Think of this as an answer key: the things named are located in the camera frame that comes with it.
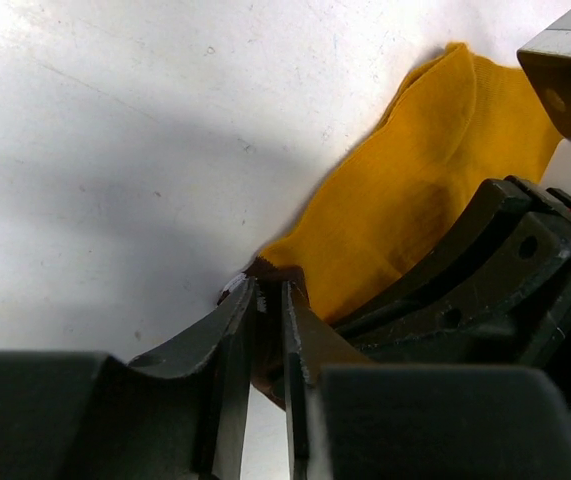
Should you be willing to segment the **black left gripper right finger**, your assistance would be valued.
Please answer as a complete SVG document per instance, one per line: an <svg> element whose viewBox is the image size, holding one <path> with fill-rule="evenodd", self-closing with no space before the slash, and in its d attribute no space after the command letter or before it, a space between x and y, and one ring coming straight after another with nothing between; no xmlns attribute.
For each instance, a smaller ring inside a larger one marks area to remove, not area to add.
<svg viewBox="0 0 571 480"><path fill-rule="evenodd" d="M571 479L571 420L541 371L378 364L282 287L295 479Z"/></svg>

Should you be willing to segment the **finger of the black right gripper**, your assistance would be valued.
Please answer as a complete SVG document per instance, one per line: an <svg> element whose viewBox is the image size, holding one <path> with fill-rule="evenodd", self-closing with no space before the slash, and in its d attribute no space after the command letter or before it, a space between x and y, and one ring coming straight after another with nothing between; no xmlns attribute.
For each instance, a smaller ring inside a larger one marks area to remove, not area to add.
<svg viewBox="0 0 571 480"><path fill-rule="evenodd" d="M504 180L483 181L437 246L340 321L338 333L381 361L487 362L479 357L479 322L508 299L498 285L499 249L529 205Z"/></svg>

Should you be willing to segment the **yellow sock with brown cuff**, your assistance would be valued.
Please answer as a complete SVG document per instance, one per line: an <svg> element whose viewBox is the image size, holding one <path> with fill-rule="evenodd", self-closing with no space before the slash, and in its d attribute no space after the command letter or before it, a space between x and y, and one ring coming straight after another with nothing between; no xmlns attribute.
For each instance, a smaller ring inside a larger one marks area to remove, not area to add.
<svg viewBox="0 0 571 480"><path fill-rule="evenodd" d="M405 76L372 133L243 276L272 308L289 280L321 320L342 320L421 261L484 180L539 181L560 139L523 70L451 43Z"/></svg>

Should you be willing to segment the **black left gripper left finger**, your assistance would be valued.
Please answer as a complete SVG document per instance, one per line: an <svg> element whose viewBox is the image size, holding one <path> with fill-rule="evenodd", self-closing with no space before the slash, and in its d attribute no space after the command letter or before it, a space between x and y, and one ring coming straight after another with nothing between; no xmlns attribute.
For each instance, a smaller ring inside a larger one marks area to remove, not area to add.
<svg viewBox="0 0 571 480"><path fill-rule="evenodd" d="M130 362L0 351L0 479L236 479L256 284Z"/></svg>

